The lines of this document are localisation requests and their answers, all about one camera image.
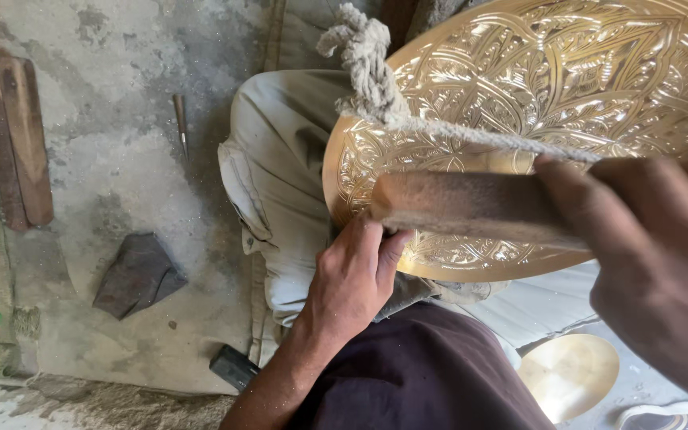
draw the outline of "engraved brass tray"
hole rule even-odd
[[[413,115],[605,156],[688,158],[688,0],[493,0],[422,34],[388,64]],[[528,174],[533,159],[342,117],[322,182],[343,226],[368,205],[385,172]],[[416,232],[398,269],[442,281],[503,281],[590,258]]]

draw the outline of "hand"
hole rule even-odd
[[[341,346],[363,331],[391,296],[397,262],[413,230],[381,241],[383,226],[364,211],[330,248],[317,255],[317,271],[297,322]]]
[[[583,176],[540,157],[535,169],[602,267],[593,308],[688,389],[688,162],[615,158]]]

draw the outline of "brass plate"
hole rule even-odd
[[[619,370],[620,358],[612,344],[590,334],[569,334],[531,350],[517,374],[557,424],[601,402]]]
[[[422,34],[388,64],[414,115],[608,156],[688,158],[688,0],[493,0]],[[343,226],[368,205],[384,172],[527,174],[533,158],[342,117],[322,183]],[[503,281],[590,258],[418,232],[398,269],[443,281]]]

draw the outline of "concrete floor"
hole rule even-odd
[[[46,373],[233,393],[208,370],[246,351],[248,259],[219,176],[238,86],[262,71],[271,0],[0,0],[0,43],[37,69],[55,220],[8,232],[19,305],[42,310]],[[171,96],[186,98],[188,166]],[[121,322],[93,309],[129,233],[158,234],[190,283]]]

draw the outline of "frayed rope knot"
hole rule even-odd
[[[500,149],[547,154],[552,158],[587,163],[602,159],[590,151],[561,149],[519,135],[486,132],[453,122],[412,116],[397,88],[395,74],[385,61],[390,41],[386,25],[376,19],[368,19],[351,3],[341,5],[336,13],[336,25],[330,27],[317,44],[317,52],[324,57],[331,57],[337,48],[342,48],[342,66],[352,77],[355,95],[336,102],[341,115],[357,116],[387,129],[425,132]]]

